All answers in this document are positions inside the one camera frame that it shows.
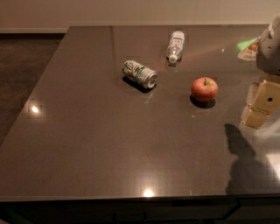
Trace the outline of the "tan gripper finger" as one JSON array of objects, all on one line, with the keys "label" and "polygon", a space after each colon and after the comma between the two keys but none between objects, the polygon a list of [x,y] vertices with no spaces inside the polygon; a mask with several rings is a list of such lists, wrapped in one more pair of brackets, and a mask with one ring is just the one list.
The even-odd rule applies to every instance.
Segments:
[{"label": "tan gripper finger", "polygon": [[248,106],[246,106],[241,113],[241,123],[254,129],[259,129],[269,118],[269,115],[253,110]]},{"label": "tan gripper finger", "polygon": [[253,82],[246,103],[254,111],[272,114],[280,107],[280,83],[273,80]]}]

